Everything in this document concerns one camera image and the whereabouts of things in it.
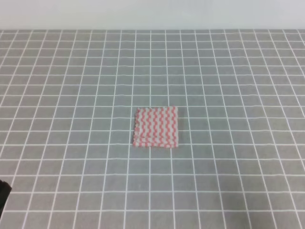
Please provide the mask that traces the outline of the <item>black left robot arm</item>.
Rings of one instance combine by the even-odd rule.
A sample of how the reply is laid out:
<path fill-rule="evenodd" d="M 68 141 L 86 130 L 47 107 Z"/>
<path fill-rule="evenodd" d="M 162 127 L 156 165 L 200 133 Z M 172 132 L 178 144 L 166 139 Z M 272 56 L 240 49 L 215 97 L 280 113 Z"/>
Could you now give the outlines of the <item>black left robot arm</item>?
<path fill-rule="evenodd" d="M 7 182 L 0 180 L 0 216 L 2 216 L 3 209 L 11 190 L 12 187 Z"/>

